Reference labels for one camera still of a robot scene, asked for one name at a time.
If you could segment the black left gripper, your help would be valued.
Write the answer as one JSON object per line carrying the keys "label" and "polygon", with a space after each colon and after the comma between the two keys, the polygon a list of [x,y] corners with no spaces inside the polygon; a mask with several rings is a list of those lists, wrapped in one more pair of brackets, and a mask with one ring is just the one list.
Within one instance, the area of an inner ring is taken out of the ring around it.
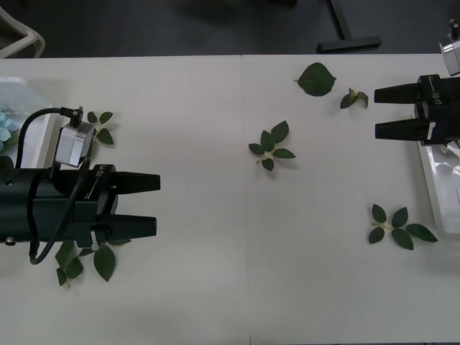
{"label": "black left gripper", "polygon": [[[160,190],[160,176],[138,172],[116,172],[114,165],[96,165],[88,172],[82,197],[75,202],[73,236],[79,248],[92,248],[105,239],[97,239],[92,232],[108,229],[109,241],[141,239],[157,235],[157,218],[114,214],[118,195]],[[115,173],[115,187],[111,180]],[[104,226],[98,225],[104,216]]]}

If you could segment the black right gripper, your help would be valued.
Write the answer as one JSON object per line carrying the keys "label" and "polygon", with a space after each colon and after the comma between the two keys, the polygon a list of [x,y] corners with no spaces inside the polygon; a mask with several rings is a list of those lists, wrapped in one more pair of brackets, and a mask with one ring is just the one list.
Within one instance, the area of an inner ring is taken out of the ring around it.
{"label": "black right gripper", "polygon": [[415,104],[417,117],[376,124],[376,139],[420,140],[423,146],[459,140],[459,78],[422,75],[418,83],[376,89],[374,102]]}

